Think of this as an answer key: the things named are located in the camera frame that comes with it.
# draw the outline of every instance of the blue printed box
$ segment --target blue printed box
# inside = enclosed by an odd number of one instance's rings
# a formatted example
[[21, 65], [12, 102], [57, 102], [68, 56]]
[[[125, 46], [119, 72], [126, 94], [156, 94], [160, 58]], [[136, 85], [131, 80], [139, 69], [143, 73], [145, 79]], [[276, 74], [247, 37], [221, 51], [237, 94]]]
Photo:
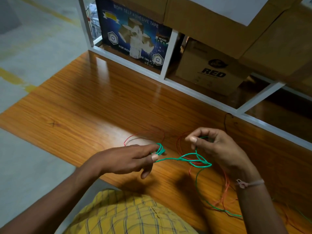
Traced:
[[159, 70], [172, 29], [112, 0], [96, 0], [102, 42]]

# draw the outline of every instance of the yellow plaid shirt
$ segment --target yellow plaid shirt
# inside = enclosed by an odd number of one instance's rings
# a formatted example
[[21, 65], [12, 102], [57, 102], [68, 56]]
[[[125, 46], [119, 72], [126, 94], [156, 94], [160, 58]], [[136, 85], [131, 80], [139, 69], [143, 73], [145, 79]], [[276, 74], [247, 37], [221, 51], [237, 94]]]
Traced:
[[147, 195], [104, 190], [76, 215], [66, 234], [197, 233], [188, 223]]

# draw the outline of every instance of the hand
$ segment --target hand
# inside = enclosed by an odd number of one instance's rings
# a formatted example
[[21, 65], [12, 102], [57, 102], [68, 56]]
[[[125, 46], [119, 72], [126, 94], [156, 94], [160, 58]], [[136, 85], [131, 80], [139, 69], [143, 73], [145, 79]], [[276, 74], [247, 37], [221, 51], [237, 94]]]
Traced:
[[[200, 138], [203, 136], [208, 136], [208, 141]], [[192, 143], [192, 149], [199, 147], [213, 156], [215, 161], [235, 179], [245, 182], [259, 179], [260, 175], [247, 154], [223, 130], [198, 128], [185, 140]]]
[[154, 153], [158, 148], [157, 144], [136, 144], [107, 149], [90, 157], [81, 169], [94, 172], [97, 178], [105, 173], [126, 174], [143, 169], [141, 178], [144, 179], [150, 174], [153, 163], [158, 160], [158, 155]]

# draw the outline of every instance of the hexagon logo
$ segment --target hexagon logo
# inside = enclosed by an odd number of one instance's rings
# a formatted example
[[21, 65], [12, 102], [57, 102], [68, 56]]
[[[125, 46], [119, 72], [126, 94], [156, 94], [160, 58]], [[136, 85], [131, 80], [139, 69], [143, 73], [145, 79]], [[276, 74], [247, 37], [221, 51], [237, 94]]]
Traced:
[[114, 32], [109, 32], [108, 34], [108, 39], [112, 44], [118, 44], [118, 37], [117, 35], [115, 35]]
[[160, 54], [154, 54], [153, 55], [153, 63], [156, 65], [162, 65], [163, 64], [163, 58]]

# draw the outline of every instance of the forearm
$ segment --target forearm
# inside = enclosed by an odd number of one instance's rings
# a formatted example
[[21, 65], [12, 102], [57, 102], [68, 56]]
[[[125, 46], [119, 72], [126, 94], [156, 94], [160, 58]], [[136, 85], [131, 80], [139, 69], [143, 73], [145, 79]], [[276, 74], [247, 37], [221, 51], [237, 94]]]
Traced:
[[54, 233], [71, 212], [96, 176], [84, 169], [76, 171], [51, 192], [0, 229], [0, 233]]
[[[240, 180], [248, 183], [260, 179], [254, 166], [240, 173]], [[248, 234], [288, 233], [264, 184], [245, 189], [237, 187], [236, 192]]]

